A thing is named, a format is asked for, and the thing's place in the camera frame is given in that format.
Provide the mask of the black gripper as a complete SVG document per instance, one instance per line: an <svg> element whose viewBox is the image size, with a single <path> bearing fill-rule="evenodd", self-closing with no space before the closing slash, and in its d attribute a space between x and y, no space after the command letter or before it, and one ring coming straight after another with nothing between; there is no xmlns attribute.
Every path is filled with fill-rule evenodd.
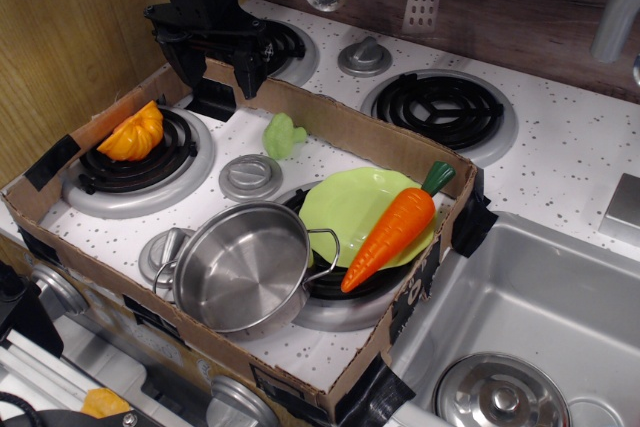
<svg viewBox="0 0 640 427"><path fill-rule="evenodd" d="M244 98L256 97L268 77L273 55L263 21L238 0L169 0L145 8L156 42L184 84L196 87L206 70L206 54L232 60Z"/></svg>

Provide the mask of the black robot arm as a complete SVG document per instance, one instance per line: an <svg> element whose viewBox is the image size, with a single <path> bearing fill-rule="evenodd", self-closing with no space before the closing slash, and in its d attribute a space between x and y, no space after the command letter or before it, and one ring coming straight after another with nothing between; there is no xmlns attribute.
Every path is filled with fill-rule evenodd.
<svg viewBox="0 0 640 427"><path fill-rule="evenodd" d="M243 10L239 0L169 0L147 6L144 16L166 60L188 86L203 79L208 57L233 67L247 99L266 80L271 56L266 24Z"/></svg>

